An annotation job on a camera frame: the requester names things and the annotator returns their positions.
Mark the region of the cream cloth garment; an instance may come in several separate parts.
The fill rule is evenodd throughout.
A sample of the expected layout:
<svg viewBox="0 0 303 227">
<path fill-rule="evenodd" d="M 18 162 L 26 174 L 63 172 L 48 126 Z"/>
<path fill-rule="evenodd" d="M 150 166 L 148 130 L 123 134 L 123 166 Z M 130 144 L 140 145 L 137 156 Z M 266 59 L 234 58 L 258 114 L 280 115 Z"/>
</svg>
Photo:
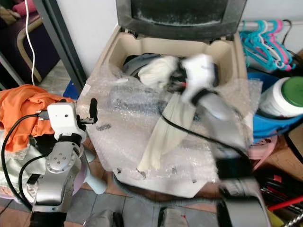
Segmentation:
<svg viewBox="0 0 303 227">
<path fill-rule="evenodd" d="M 169 125 L 164 117 L 185 129 L 189 129 L 193 122 L 195 108 L 182 102 L 180 91 L 169 91 L 171 74 L 178 69 L 178 62 L 179 58 L 175 56 L 161 56 L 139 70 L 139 80 L 146 87 L 160 92 L 167 91 L 171 95 L 168 104 L 162 108 L 162 115 L 139 162 L 137 169 L 140 172 L 160 168 L 162 154 L 173 151 L 187 136 L 186 132 Z"/>
</svg>

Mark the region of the beige top-load washing machine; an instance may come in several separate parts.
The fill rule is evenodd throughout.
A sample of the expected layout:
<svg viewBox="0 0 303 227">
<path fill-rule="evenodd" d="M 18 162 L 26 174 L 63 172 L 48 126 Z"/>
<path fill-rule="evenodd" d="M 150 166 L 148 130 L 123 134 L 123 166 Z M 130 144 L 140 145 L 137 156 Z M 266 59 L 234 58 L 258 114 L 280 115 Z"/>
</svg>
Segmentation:
<svg viewBox="0 0 303 227">
<path fill-rule="evenodd" d="M 197 54 L 212 56 L 216 75 L 212 89 L 236 109 L 235 119 L 240 126 L 240 131 L 244 134 L 245 153 L 247 154 L 252 141 L 252 116 L 256 110 L 260 85 L 250 83 L 245 76 L 244 56 L 236 33 L 210 41 L 173 40 L 137 35 L 117 24 L 116 28 L 110 33 L 106 46 L 100 53 L 99 60 L 92 73 L 95 73 L 104 63 L 108 63 L 119 67 L 126 76 L 132 76 L 139 80 L 139 70 L 156 58 L 175 56 L 179 59 L 186 59 Z M 212 144 L 214 149 L 211 154 L 214 158 L 216 145 Z M 117 170 L 110 171 L 113 171 L 116 175 L 121 175 Z M 128 180 L 142 182 L 152 179 Z M 170 181 L 206 183 L 206 181 L 201 180 Z"/>
</svg>

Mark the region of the cyan plastic clothes hanger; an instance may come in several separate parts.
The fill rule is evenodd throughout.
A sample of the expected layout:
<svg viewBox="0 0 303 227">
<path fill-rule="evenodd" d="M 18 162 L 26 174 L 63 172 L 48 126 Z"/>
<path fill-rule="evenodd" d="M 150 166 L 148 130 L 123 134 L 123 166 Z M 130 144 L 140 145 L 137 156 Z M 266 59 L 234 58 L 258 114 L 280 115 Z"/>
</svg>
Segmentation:
<svg viewBox="0 0 303 227">
<path fill-rule="evenodd" d="M 254 31 L 240 32 L 244 52 L 266 70 L 277 70 L 284 66 L 280 55 L 270 43 L 267 43 L 263 34 L 267 32 L 266 21 L 256 21 L 258 27 Z"/>
</svg>

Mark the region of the dark grey washer lid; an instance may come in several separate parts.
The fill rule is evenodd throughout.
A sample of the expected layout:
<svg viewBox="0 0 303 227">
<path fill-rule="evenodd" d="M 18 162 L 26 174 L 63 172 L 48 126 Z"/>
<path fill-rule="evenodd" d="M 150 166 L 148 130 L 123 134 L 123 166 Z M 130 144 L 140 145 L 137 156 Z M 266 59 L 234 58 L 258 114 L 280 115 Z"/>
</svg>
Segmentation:
<svg viewBox="0 0 303 227">
<path fill-rule="evenodd" d="M 247 0 L 116 0 L 118 24 L 137 35 L 210 41 L 237 32 Z"/>
</svg>

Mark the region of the orange cloth garment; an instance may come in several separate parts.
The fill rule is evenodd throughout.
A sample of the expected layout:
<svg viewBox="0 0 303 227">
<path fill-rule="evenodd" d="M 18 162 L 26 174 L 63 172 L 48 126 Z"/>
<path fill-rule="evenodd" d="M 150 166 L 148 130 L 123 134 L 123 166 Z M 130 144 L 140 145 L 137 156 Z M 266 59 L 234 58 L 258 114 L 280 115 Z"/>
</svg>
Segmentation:
<svg viewBox="0 0 303 227">
<path fill-rule="evenodd" d="M 5 89 L 0 92 L 0 121 L 2 127 L 9 131 L 18 119 L 24 115 L 35 114 L 45 110 L 63 97 L 52 94 L 43 88 L 24 84 L 17 88 Z M 15 153 L 26 148 L 30 136 L 54 134 L 49 121 L 39 121 L 37 118 L 24 119 L 13 131 L 6 143 L 5 150 Z"/>
</svg>

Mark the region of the pale green cloth garment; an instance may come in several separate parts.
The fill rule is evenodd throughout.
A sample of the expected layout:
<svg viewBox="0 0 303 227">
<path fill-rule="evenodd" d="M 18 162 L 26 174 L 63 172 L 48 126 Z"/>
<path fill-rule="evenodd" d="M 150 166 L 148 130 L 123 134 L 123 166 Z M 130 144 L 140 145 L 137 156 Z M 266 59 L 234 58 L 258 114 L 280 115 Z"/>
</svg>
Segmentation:
<svg viewBox="0 0 303 227">
<path fill-rule="evenodd" d="M 15 153 L 9 153 L 6 151 L 6 165 L 9 179 L 13 184 L 15 190 L 19 191 L 18 187 L 18 174 L 21 171 L 23 165 L 35 158 L 43 155 L 35 146 L 32 144 L 28 145 L 25 149 L 17 151 Z M 45 173 L 45 159 L 40 158 L 30 163 L 24 170 L 21 180 L 22 186 L 25 186 L 31 175 L 43 175 Z"/>
</svg>

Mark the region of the grey left robot foot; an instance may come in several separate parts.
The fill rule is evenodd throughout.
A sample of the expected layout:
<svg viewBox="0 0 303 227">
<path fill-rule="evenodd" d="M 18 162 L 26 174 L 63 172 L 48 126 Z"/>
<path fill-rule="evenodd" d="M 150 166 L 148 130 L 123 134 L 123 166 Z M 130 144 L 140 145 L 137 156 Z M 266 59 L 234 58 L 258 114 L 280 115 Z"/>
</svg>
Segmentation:
<svg viewBox="0 0 303 227">
<path fill-rule="evenodd" d="M 124 227 L 123 216 L 112 210 L 103 210 L 93 214 L 85 221 L 83 227 Z"/>
</svg>

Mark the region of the grey robot foot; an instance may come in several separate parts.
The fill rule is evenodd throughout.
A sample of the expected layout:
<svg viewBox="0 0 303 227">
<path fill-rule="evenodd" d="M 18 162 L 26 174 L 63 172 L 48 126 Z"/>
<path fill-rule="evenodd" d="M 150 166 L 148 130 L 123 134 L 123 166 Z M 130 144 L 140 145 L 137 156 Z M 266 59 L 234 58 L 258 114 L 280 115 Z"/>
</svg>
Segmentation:
<svg viewBox="0 0 303 227">
<path fill-rule="evenodd" d="M 123 216 L 112 210 L 103 210 L 93 214 L 85 221 L 83 227 L 124 227 Z"/>
<path fill-rule="evenodd" d="M 182 210 L 164 207 L 159 213 L 158 227 L 195 227 L 195 225 L 188 222 Z"/>
</svg>

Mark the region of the blue plastic basin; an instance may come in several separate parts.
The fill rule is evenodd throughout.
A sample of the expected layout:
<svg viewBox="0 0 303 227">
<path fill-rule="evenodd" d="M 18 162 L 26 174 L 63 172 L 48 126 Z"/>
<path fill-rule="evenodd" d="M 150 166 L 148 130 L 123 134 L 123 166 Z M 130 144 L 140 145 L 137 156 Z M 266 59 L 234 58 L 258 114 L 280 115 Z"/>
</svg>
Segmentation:
<svg viewBox="0 0 303 227">
<path fill-rule="evenodd" d="M 272 85 L 280 80 L 280 78 L 271 74 L 260 72 L 251 72 L 247 76 L 250 81 L 262 82 L 262 92 L 271 88 Z M 303 119 L 303 115 L 291 118 L 268 118 L 264 115 L 255 114 L 253 117 L 253 139 L 256 143 L 259 139 L 270 138 L 288 132 L 291 126 L 300 122 L 301 119 Z"/>
</svg>

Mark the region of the white jar green lid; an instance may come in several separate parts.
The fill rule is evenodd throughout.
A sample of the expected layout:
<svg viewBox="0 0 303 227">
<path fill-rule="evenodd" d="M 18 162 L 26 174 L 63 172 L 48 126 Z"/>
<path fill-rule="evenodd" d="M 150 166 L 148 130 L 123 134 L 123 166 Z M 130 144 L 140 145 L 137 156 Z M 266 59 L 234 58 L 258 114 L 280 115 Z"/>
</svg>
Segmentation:
<svg viewBox="0 0 303 227">
<path fill-rule="evenodd" d="M 303 114 L 303 77 L 277 80 L 262 93 L 259 111 L 273 118 L 292 118 Z"/>
</svg>

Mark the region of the pink laundry basket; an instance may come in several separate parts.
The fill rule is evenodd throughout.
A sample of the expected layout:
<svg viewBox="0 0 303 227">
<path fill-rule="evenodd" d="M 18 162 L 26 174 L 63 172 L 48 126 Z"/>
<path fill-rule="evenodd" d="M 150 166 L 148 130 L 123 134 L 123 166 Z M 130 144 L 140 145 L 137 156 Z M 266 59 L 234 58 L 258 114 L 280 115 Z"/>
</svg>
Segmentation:
<svg viewBox="0 0 303 227">
<path fill-rule="evenodd" d="M 38 184 L 22 184 L 22 186 L 25 190 L 24 195 L 26 199 L 33 205 L 33 203 L 35 202 Z M 20 201 L 15 198 L 14 194 L 11 192 L 8 187 L 8 184 L 6 183 L 0 183 L 0 198 L 15 200 L 17 201 L 17 203 L 20 203 Z"/>
</svg>

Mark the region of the pink plastic stool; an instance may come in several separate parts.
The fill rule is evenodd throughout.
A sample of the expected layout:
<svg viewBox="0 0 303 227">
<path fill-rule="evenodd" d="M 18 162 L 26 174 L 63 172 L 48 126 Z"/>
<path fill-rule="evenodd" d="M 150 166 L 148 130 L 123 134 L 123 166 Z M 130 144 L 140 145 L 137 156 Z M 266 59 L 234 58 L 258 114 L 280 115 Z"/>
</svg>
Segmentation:
<svg viewBox="0 0 303 227">
<path fill-rule="evenodd" d="M 249 159 L 254 162 L 253 171 L 261 167 L 272 154 L 286 148 L 288 148 L 288 144 L 284 136 L 277 135 L 259 139 L 249 147 Z"/>
</svg>

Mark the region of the grey right robot foot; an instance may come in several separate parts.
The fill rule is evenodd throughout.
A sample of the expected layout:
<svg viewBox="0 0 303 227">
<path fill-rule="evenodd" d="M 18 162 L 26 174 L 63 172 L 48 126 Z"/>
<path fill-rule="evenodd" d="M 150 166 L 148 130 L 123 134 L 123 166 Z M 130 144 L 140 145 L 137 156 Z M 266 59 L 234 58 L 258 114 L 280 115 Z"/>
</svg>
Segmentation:
<svg viewBox="0 0 303 227">
<path fill-rule="evenodd" d="M 182 210 L 164 207 L 159 213 L 158 227 L 195 227 L 195 225 L 188 222 Z"/>
</svg>

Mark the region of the grey clothes rail pole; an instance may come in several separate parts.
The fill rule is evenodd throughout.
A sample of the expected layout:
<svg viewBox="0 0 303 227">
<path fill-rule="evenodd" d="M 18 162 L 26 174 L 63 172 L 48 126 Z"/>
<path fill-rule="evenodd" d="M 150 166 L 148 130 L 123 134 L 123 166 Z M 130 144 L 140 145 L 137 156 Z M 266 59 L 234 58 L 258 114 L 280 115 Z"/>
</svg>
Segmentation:
<svg viewBox="0 0 303 227">
<path fill-rule="evenodd" d="M 257 21 L 241 21 L 238 30 L 255 30 L 260 26 L 264 26 L 264 28 L 273 28 L 274 26 L 294 26 L 296 24 L 295 21 L 290 21 L 288 19 L 282 20 L 257 20 Z"/>
</svg>

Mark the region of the red handled tool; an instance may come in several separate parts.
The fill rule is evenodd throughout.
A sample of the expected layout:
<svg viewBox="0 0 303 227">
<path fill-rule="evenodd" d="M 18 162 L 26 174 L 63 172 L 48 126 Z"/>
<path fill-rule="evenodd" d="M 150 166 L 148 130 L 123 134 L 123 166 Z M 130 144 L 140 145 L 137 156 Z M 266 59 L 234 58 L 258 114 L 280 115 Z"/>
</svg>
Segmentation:
<svg viewBox="0 0 303 227">
<path fill-rule="evenodd" d="M 281 202 L 281 203 L 278 203 L 278 204 L 275 204 L 275 205 L 271 205 L 267 209 L 269 211 L 274 211 L 274 210 L 285 208 L 287 206 L 296 205 L 296 204 L 301 203 L 301 202 L 303 202 L 303 195 L 299 195 L 296 198 L 289 199 L 287 201 L 284 201 L 284 202 Z"/>
</svg>

